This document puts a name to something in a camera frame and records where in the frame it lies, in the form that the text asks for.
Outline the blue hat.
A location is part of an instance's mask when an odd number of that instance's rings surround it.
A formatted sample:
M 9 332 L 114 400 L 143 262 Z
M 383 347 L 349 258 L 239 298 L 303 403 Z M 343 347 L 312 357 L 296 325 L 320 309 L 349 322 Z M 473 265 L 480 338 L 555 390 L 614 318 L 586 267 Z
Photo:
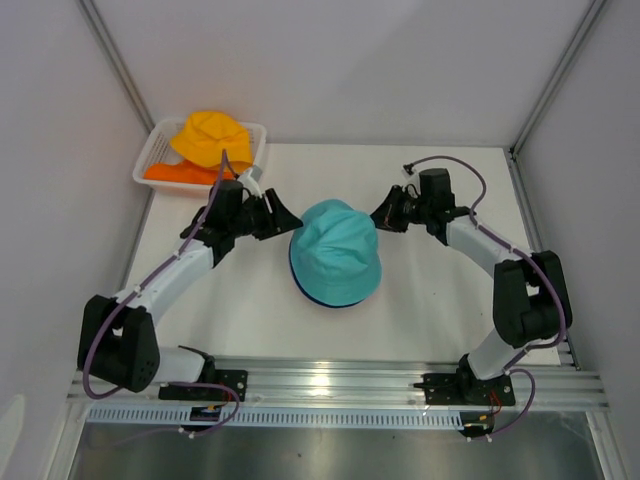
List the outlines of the blue hat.
M 301 293 L 312 302 L 332 309 L 347 308 L 369 298 L 379 287 L 382 279 L 380 270 L 372 274 L 348 280 L 326 280 L 301 276 L 292 272 L 292 277 Z

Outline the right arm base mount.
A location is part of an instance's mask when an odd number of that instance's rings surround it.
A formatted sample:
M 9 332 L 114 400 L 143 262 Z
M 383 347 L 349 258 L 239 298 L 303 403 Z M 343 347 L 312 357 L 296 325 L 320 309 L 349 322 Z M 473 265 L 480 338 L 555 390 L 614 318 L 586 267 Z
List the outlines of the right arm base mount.
M 421 390 L 428 405 L 438 406 L 514 406 L 511 380 L 502 375 L 478 380 L 463 373 L 426 373 L 412 385 Z

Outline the yellow hat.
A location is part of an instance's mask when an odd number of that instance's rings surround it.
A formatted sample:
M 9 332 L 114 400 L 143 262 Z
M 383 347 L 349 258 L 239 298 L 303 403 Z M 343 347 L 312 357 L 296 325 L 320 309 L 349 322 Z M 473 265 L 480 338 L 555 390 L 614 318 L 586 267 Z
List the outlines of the yellow hat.
M 249 131 L 221 112 L 190 114 L 182 129 L 170 140 L 170 146 L 185 160 L 205 169 L 218 169 L 223 154 L 236 171 L 253 165 Z

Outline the teal hat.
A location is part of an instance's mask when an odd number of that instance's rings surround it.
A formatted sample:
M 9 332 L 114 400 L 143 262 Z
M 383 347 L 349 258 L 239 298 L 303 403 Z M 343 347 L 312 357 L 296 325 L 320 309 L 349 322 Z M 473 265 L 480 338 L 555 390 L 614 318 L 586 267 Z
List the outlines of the teal hat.
M 305 211 L 302 221 L 289 244 L 291 273 L 326 280 L 382 274 L 378 234 L 368 214 L 329 199 Z

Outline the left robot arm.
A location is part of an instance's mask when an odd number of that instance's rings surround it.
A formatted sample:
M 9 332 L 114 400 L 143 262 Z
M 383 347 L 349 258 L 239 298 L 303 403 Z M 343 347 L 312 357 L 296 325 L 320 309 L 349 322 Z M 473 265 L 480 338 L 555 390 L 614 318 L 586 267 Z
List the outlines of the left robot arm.
M 161 383 L 194 400 L 209 398 L 216 388 L 213 357 L 190 347 L 160 347 L 157 323 L 192 284 L 221 263 L 237 239 L 263 241 L 302 224 L 272 189 L 251 189 L 239 180 L 214 185 L 167 259 L 139 283 L 86 303 L 77 357 L 85 393 L 100 399 L 90 385 L 97 378 L 114 392 L 138 393 Z

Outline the right corner frame profile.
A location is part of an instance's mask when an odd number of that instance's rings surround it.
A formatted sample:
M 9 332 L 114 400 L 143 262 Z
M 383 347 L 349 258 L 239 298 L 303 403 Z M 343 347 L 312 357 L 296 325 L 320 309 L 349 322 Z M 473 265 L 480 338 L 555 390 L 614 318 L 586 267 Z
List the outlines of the right corner frame profile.
M 587 5 L 570 38 L 559 55 L 542 90 L 536 97 L 533 107 L 526 116 L 515 140 L 509 148 L 510 157 L 516 160 L 523 151 L 528 140 L 544 119 L 555 97 L 567 80 L 573 66 L 586 47 L 600 20 L 610 5 L 608 0 L 593 0 Z

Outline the aluminium mounting rail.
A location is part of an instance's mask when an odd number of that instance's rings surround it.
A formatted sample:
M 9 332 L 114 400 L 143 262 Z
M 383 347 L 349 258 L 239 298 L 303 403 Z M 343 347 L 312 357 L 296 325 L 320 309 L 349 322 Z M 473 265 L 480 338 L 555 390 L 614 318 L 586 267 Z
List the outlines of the aluminium mounting rail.
M 245 407 L 330 409 L 459 409 L 481 410 L 488 402 L 463 405 L 453 388 L 418 388 L 423 376 L 453 373 L 453 364 L 401 361 L 329 361 L 218 356 L 218 370 L 245 370 L 248 383 Z M 526 405 L 535 379 L 533 411 L 606 411 L 609 401 L 597 373 L 569 365 L 521 367 L 503 392 L 515 403 L 504 411 Z

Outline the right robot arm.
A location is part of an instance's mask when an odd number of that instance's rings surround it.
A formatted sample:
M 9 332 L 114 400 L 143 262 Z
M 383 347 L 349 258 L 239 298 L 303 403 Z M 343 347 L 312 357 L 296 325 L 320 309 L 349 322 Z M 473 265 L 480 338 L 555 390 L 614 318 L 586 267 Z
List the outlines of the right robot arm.
M 455 381 L 464 402 L 481 402 L 492 391 L 491 380 L 529 352 L 565 339 L 572 314 L 559 256 L 523 250 L 482 223 L 473 207 L 457 205 L 447 169 L 426 169 L 407 185 L 392 186 L 371 219 L 378 229 L 394 233 L 421 225 L 492 279 L 493 329 L 460 361 L 467 372 Z

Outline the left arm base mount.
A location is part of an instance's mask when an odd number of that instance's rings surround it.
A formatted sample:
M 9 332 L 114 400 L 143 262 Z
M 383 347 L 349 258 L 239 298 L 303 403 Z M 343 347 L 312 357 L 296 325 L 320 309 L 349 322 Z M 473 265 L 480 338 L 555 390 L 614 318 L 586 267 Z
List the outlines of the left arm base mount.
M 202 375 L 196 383 L 170 383 L 161 387 L 158 398 L 165 401 L 243 402 L 248 377 L 247 370 L 216 370 L 212 375 Z

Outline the orange hat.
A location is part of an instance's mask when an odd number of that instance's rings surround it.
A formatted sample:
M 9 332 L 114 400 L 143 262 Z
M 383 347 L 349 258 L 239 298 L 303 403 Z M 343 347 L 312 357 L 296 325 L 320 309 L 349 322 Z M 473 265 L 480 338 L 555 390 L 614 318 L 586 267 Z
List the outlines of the orange hat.
M 144 179 L 151 181 L 208 186 L 212 186 L 218 177 L 223 180 L 236 178 L 228 168 L 222 168 L 220 162 L 214 165 L 202 166 L 189 160 L 183 160 L 175 165 L 154 164 L 145 171 L 143 176 Z

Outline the corner frame profile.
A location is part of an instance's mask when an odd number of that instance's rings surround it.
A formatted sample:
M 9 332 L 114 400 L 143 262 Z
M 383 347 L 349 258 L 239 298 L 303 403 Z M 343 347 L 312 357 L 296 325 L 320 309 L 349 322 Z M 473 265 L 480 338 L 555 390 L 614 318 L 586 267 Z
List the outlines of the corner frame profile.
M 97 3 L 94 0 L 77 0 L 75 4 L 137 120 L 144 131 L 150 133 L 155 122 Z
M 542 90 L 536 97 L 533 107 L 526 116 L 515 140 L 509 148 L 510 157 L 516 160 L 523 151 L 528 140 L 544 119 L 555 97 L 567 80 L 573 66 L 586 47 L 600 20 L 610 5 L 608 0 L 593 0 L 587 5 L 570 38 L 559 55 Z

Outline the white plastic basket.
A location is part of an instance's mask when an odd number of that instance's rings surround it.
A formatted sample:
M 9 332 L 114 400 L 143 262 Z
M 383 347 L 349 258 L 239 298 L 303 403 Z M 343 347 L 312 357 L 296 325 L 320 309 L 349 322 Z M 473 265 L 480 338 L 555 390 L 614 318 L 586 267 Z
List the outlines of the white plastic basket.
M 211 185 L 151 180 L 145 177 L 147 170 L 154 165 L 173 166 L 182 162 L 183 158 L 173 150 L 169 142 L 182 130 L 185 122 L 185 118 L 169 117 L 161 120 L 154 127 L 134 165 L 132 178 L 136 183 L 148 186 L 157 193 L 206 198 Z M 265 170 L 266 128 L 263 125 L 251 122 L 241 122 L 241 125 L 249 132 L 254 165 L 261 170 Z

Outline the left corner frame profile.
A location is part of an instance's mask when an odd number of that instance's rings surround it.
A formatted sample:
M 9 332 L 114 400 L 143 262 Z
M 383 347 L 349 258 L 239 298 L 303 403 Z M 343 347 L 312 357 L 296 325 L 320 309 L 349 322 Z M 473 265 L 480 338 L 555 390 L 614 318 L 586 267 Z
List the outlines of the left corner frame profile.
M 137 120 L 144 131 L 150 133 L 155 122 L 97 3 L 94 0 L 77 0 L 75 4 Z

